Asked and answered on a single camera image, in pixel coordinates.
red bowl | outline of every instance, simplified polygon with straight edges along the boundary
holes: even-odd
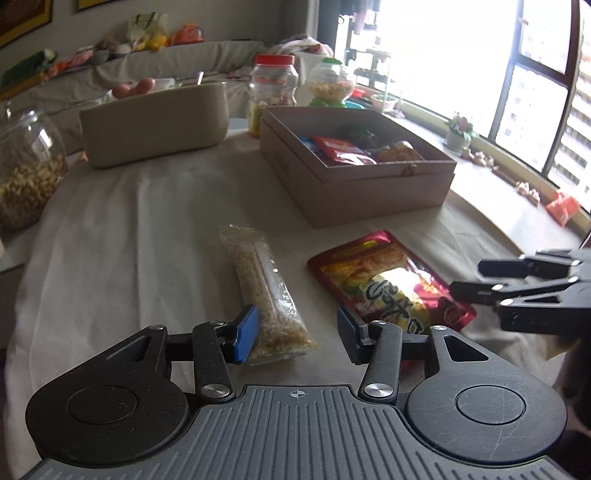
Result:
[[[356,88],[355,90],[353,90],[353,93],[351,93],[351,97],[361,98],[364,94],[365,94],[365,90],[363,90],[361,88]]]

plastic bag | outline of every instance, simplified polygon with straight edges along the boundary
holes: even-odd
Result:
[[[366,322],[386,320],[407,333],[424,333],[431,325],[459,331],[476,316],[385,230],[316,255],[308,268]]]
[[[546,210],[560,226],[565,226],[580,206],[581,204],[576,198],[558,192],[558,198],[546,205]]]
[[[259,335],[252,365],[303,355],[318,347],[298,313],[262,232],[230,226],[220,234],[236,264],[246,304],[259,308]]]

wall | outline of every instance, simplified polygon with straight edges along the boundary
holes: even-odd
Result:
[[[0,49],[0,72],[42,48],[60,57],[96,43],[113,28],[139,13],[168,14],[170,32],[196,22],[207,40],[253,39],[278,41],[281,0],[117,0],[74,13],[74,0],[54,0],[49,25]]]

blue bowl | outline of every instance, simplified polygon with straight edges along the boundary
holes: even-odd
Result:
[[[365,109],[365,107],[363,105],[352,102],[351,100],[345,100],[345,107],[346,108],[361,108],[361,110]]]

gray couch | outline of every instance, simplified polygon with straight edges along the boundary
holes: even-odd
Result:
[[[61,132],[68,154],[82,150],[78,112],[102,101],[105,93],[122,82],[144,77],[194,78],[205,72],[204,81],[226,81],[230,117],[246,118],[248,81],[228,80],[230,72],[248,75],[257,53],[265,50],[260,41],[221,41],[144,51],[112,60],[100,66],[63,74],[12,99],[18,110],[39,106]]]

